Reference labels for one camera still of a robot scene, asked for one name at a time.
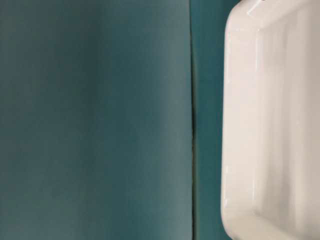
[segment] teal background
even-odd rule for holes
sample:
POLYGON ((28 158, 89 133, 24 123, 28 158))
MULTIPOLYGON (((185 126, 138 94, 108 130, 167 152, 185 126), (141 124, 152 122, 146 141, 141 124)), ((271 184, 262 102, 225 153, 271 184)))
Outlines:
POLYGON ((237 0, 191 0, 196 240, 229 239, 220 214, 224 37, 237 0))
POLYGON ((190 240, 188 0, 0 1, 0 239, 190 240))

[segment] teal paper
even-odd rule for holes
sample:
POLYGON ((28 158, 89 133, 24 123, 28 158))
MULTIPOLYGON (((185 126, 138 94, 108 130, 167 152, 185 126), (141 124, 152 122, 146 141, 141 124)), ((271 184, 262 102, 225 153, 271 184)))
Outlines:
POLYGON ((0 1, 0 239, 190 240, 187 0, 0 1))

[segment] white tray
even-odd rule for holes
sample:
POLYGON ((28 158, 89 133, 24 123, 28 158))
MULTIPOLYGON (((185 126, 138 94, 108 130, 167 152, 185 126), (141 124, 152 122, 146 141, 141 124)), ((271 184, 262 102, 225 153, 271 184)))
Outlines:
POLYGON ((320 240, 320 0, 232 10, 222 165, 232 239, 320 240))

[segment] white plastic tray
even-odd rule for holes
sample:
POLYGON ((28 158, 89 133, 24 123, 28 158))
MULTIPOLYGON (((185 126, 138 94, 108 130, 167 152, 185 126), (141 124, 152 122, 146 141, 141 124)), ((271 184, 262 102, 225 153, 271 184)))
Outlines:
POLYGON ((243 0, 225 37, 221 213, 234 240, 320 240, 320 0, 243 0))

